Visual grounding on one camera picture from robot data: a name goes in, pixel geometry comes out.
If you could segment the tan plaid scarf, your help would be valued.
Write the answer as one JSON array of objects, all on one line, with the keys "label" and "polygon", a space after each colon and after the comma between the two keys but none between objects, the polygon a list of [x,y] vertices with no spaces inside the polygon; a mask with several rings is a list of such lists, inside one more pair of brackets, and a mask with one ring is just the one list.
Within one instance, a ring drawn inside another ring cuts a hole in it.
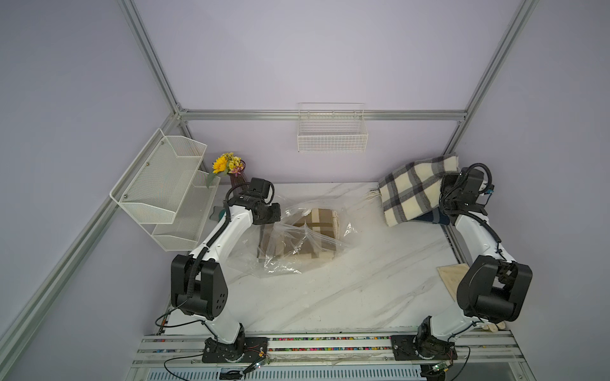
[{"label": "tan plaid scarf", "polygon": [[261,230],[257,259],[333,260],[339,252],[339,217],[331,209],[314,208],[293,215],[285,223],[265,225]]}]

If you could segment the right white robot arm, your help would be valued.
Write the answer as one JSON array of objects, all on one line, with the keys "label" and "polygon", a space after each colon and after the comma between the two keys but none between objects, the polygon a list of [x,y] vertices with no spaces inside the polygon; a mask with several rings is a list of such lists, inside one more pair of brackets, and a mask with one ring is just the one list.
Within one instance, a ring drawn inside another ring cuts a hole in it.
[{"label": "right white robot arm", "polygon": [[482,163],[443,178],[440,211],[462,236],[473,263],[457,286],[454,305],[419,326],[414,343],[422,350],[438,351],[477,326],[519,317],[533,273],[507,252],[478,202],[493,191],[491,171]]}]

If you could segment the navy plaid scarf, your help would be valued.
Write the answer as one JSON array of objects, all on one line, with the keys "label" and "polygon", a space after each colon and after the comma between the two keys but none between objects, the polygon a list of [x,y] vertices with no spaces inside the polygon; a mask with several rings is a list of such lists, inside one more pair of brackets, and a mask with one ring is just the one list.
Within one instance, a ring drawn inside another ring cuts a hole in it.
[{"label": "navy plaid scarf", "polygon": [[435,225],[450,225],[451,219],[436,208],[415,218],[416,222],[426,222]]}]

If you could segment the cream plaid scarf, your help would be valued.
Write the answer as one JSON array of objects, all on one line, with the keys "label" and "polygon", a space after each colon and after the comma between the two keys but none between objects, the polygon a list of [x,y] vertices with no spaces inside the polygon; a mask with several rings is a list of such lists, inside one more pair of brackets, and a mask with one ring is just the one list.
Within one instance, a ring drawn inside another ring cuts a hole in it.
[{"label": "cream plaid scarf", "polygon": [[416,217],[440,209],[441,181],[447,174],[459,173],[458,166],[455,154],[407,163],[382,178],[366,198],[381,202],[389,227],[415,222]]}]

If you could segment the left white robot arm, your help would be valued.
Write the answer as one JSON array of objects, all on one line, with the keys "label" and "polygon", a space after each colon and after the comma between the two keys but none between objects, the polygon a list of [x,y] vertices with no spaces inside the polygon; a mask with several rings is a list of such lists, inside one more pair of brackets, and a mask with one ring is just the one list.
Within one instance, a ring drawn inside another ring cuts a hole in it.
[{"label": "left white robot arm", "polygon": [[222,203],[222,217],[211,234],[171,263],[172,308],[202,322],[211,332],[212,343],[223,349],[242,349],[246,335],[243,325],[226,311],[229,290],[222,262],[250,227],[281,220],[274,195],[275,186],[266,179],[253,178],[230,188]]}]

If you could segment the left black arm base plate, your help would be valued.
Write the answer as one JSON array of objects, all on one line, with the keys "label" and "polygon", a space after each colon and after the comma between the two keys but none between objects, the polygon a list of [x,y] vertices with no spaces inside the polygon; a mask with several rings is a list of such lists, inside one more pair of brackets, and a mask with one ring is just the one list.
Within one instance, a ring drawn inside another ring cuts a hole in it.
[{"label": "left black arm base plate", "polygon": [[233,344],[208,338],[205,344],[201,358],[204,364],[253,363],[268,352],[268,338],[238,338]]}]

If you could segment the clear plastic vacuum bag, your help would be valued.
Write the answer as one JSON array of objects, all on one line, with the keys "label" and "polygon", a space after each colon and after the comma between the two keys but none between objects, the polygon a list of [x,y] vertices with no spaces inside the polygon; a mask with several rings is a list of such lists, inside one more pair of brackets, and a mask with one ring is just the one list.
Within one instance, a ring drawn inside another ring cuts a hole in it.
[{"label": "clear plastic vacuum bag", "polygon": [[322,268],[361,244],[364,223],[357,212],[369,200],[349,195],[284,200],[279,222],[246,230],[227,263],[259,279]]}]

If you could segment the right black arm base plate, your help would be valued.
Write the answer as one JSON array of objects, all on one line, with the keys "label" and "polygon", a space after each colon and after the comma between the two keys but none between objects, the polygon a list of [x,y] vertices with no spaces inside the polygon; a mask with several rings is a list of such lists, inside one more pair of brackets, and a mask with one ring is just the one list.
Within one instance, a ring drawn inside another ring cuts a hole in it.
[{"label": "right black arm base plate", "polygon": [[416,335],[390,337],[395,360],[457,360],[452,343],[436,338],[420,339]]}]

